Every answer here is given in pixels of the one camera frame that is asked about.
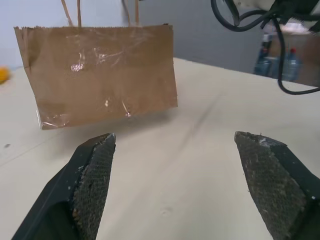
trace water bottle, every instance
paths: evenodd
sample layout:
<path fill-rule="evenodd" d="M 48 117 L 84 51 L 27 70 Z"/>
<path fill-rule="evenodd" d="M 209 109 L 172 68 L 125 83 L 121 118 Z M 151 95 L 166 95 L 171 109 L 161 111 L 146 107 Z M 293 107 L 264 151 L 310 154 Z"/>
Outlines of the water bottle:
<path fill-rule="evenodd" d="M 279 61 L 280 58 L 277 57 L 273 63 L 273 70 L 271 74 L 271 77 L 273 79 L 278 79 Z M 300 66 L 301 62 L 297 58 L 296 49 L 291 48 L 290 53 L 286 53 L 284 57 L 282 80 L 288 82 L 295 82 L 298 78 Z"/>
<path fill-rule="evenodd" d="M 255 67 L 254 67 L 254 74 L 255 75 L 265 76 L 265 77 L 268 75 L 268 73 L 270 71 L 270 67 L 271 67 L 271 61 L 265 59 L 267 54 L 268 54 L 268 50 L 263 47 L 260 50 L 257 63 L 255 64 Z"/>
<path fill-rule="evenodd" d="M 298 78 L 300 66 L 301 62 L 297 58 L 296 49 L 291 48 L 287 59 L 286 73 L 283 76 L 284 80 L 288 82 L 295 82 Z"/>

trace paper bag handle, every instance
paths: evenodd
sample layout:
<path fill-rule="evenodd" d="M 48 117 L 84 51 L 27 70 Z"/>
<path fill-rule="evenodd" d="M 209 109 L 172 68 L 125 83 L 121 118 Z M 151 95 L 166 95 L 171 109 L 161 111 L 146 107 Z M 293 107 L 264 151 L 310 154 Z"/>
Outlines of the paper bag handle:
<path fill-rule="evenodd" d="M 61 0 L 61 3 L 62 3 L 62 6 L 63 6 L 63 10 L 64 10 L 64 13 L 65 13 L 65 16 L 68 19 L 68 24 L 69 24 L 70 27 L 73 27 L 74 25 L 72 23 L 70 15 L 69 15 L 68 8 L 67 8 L 67 5 L 66 5 L 66 1 L 65 0 Z M 76 8 L 77 8 L 77 13 L 78 13 L 78 27 L 81 27 L 82 26 L 82 22 L 81 22 L 80 0 L 76 1 Z"/>
<path fill-rule="evenodd" d="M 72 23 L 70 15 L 69 15 L 66 1 L 61 0 L 61 3 L 63 6 L 65 16 L 68 19 L 68 24 L 70 27 L 73 27 L 74 25 Z M 124 11 L 125 11 L 127 18 L 128 18 L 128 24 L 130 26 L 131 23 L 130 23 L 130 14 L 129 14 L 129 10 L 128 10 L 128 0 L 122 0 L 122 4 L 123 4 Z M 77 8 L 77 16 L 78 16 L 78 27 L 80 28 L 82 26 L 80 0 L 76 1 L 76 8 Z M 135 24 L 137 26 L 139 25 L 139 0 L 135 0 Z"/>
<path fill-rule="evenodd" d="M 129 10 L 128 10 L 128 0 L 121 0 L 122 1 L 122 5 L 124 8 L 124 12 L 126 14 L 126 17 L 128 19 L 128 24 L 129 27 L 131 26 L 131 21 L 130 21 L 130 14 L 129 14 Z M 135 0 L 135 24 L 138 26 L 139 25 L 139 0 Z"/>
<path fill-rule="evenodd" d="M 74 25 L 73 25 L 73 23 L 71 21 L 71 17 L 70 17 L 69 12 L 68 12 L 66 1 L 65 0 L 61 0 L 61 3 L 62 3 L 62 6 L 63 6 L 63 10 L 64 10 L 64 13 L 65 13 L 65 16 L 68 19 L 68 24 L 69 24 L 70 27 L 73 27 Z"/>

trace white table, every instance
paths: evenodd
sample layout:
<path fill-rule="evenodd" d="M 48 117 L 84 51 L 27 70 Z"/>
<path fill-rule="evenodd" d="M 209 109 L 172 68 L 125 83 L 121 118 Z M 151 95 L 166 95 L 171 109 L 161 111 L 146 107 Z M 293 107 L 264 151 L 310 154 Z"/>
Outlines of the white table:
<path fill-rule="evenodd" d="M 14 235 L 78 145 L 113 132 L 98 240 L 271 240 L 248 192 L 234 134 L 282 141 L 320 176 L 320 93 L 290 96 L 274 79 L 180 59 L 174 67 L 178 108 L 48 131 L 38 126 L 22 68 L 0 85 L 0 239 Z"/>

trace yellow object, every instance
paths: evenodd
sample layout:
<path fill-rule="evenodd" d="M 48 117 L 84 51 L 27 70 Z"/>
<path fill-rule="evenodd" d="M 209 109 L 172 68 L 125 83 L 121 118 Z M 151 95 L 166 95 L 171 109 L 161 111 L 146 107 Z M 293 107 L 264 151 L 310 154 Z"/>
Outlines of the yellow object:
<path fill-rule="evenodd" d="M 6 67 L 0 67 L 0 84 L 3 84 L 9 79 L 10 71 Z"/>

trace black cable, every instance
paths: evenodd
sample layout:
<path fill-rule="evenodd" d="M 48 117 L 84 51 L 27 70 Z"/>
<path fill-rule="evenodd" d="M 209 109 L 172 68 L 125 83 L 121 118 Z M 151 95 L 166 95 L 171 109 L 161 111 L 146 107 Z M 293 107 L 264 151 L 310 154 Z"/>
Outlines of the black cable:
<path fill-rule="evenodd" d="M 212 11 L 213 11 L 216 19 L 219 21 L 219 23 L 221 23 L 225 28 L 227 28 L 233 32 L 248 31 L 248 30 L 254 28 L 255 26 L 257 26 L 258 24 L 262 23 L 265 19 L 268 19 L 272 15 L 276 14 L 279 11 L 278 9 L 268 11 L 265 14 L 263 14 L 262 16 L 260 16 L 258 19 L 254 20 L 253 22 L 249 23 L 246 26 L 234 26 L 234 25 L 230 24 L 228 21 L 226 21 L 224 19 L 224 17 L 220 14 L 220 11 L 219 11 L 218 5 L 217 5 L 217 0 L 211 0 L 211 8 L 212 8 Z"/>
<path fill-rule="evenodd" d="M 282 75 L 283 75 L 283 69 L 284 69 L 285 57 L 286 57 L 286 44 L 285 44 L 284 35 L 282 34 L 280 25 L 277 20 L 277 13 L 280 12 L 280 9 L 274 9 L 274 10 L 270 10 L 270 11 L 264 11 L 264 10 L 248 11 L 239 17 L 240 22 L 242 20 L 244 20 L 248 17 L 254 16 L 254 15 L 261 15 L 261 16 L 246 26 L 238 27 L 238 26 L 234 26 L 234 25 L 230 24 L 229 22 L 227 22 L 224 19 L 224 17 L 220 14 L 220 11 L 219 11 L 218 5 L 217 5 L 217 0 L 211 0 L 211 7 L 212 7 L 212 11 L 213 11 L 216 19 L 225 28 L 227 28 L 233 32 L 245 32 L 247 30 L 254 28 L 259 23 L 262 23 L 265 20 L 272 20 L 272 22 L 275 26 L 275 29 L 276 29 L 277 36 L 279 38 L 279 42 L 280 42 L 280 60 L 279 60 L 279 68 L 278 68 L 278 85 L 279 85 L 280 89 L 283 92 L 290 94 L 290 95 L 304 95 L 304 94 L 311 94 L 311 93 L 315 93 L 315 92 L 320 91 L 320 87 L 310 89 L 310 90 L 304 90 L 304 91 L 291 91 L 291 90 L 286 89 L 282 83 L 282 78 L 283 78 Z M 306 19 L 320 20 L 320 16 L 318 16 L 318 15 L 317 16 L 307 16 L 307 15 L 301 15 L 301 14 L 294 14 L 293 16 L 297 19 L 300 19 L 300 20 L 306 20 Z"/>
<path fill-rule="evenodd" d="M 282 91 L 284 91 L 287 94 L 290 95 L 304 95 L 304 94 L 312 94 L 315 92 L 319 92 L 320 91 L 320 87 L 316 87 L 314 89 L 310 89 L 310 90 L 305 90 L 305 91 L 290 91 L 288 89 L 286 89 L 282 83 L 282 73 L 284 70 L 284 63 L 285 63 L 285 57 L 286 57 L 286 44 L 285 44 L 285 39 L 284 39 L 284 35 L 282 34 L 280 25 L 277 21 L 276 18 L 272 19 L 273 24 L 275 26 L 276 29 L 276 33 L 278 35 L 279 38 L 279 42 L 280 42 L 280 61 L 279 61 L 279 70 L 278 70 L 278 85 L 280 87 L 280 89 Z"/>

